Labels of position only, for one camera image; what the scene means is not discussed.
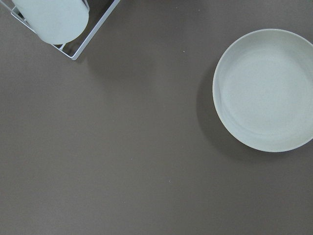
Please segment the mint white cup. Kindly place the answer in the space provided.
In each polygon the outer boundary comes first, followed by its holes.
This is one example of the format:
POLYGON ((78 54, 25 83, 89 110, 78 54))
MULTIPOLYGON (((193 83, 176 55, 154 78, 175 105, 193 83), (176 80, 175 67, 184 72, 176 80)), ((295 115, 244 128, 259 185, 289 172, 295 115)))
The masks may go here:
POLYGON ((89 5, 85 0, 14 0, 13 3, 38 37, 52 45, 73 41, 89 21, 89 5))

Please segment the pale green round plate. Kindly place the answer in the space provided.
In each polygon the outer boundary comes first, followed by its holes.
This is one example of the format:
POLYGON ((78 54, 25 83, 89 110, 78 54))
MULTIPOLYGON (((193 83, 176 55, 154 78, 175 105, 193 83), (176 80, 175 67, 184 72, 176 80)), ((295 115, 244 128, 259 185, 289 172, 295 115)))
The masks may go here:
POLYGON ((282 29, 250 32, 221 56, 213 76, 214 106, 243 144, 285 152, 313 138, 313 45, 282 29))

